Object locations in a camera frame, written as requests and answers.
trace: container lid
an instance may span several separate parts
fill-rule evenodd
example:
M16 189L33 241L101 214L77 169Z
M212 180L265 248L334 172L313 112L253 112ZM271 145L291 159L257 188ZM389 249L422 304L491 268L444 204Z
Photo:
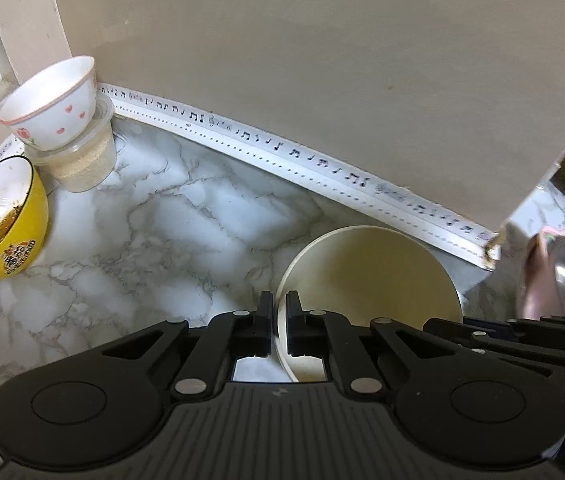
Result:
M69 144L52 150L50 152L42 152L28 146L24 154L37 166L45 166L53 164L59 158L64 158L70 153L76 152L87 142L93 139L98 133L102 131L102 127L112 120L114 116L114 103L106 95L98 94L96 96L96 111L91 121L86 125L85 131L73 139Z

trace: marble countertop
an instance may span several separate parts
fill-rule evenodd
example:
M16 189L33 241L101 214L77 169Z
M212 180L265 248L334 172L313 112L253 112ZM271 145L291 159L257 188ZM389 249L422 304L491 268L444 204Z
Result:
M153 126L118 118L113 125L114 172L88 192L53 189L38 259L0 281L0 384L166 317L200 326L221 312L252 309L310 241L379 224ZM507 227L503 270L486 281L486 271L431 249L467 297L466 313L511 316L525 237L547 210L555 227L565 223L562 195L537 191ZM288 380L274 358L241 360L236 379Z

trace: grain in container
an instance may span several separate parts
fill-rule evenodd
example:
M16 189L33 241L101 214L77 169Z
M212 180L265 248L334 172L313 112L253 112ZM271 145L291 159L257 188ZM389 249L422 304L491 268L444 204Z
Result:
M36 166L44 167L68 191L91 189L112 172L116 163L113 115L112 100L99 95L94 116L82 134L52 152L28 147L25 155Z

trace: brown sauce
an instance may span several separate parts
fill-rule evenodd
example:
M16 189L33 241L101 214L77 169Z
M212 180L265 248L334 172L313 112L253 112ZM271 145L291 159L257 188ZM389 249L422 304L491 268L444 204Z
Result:
M8 213L7 216L5 216L0 221L0 242L5 238L6 234L9 232L9 229L11 229L11 226L14 225L14 222L16 221L16 218L18 218L18 213L21 209L22 206L17 205Z

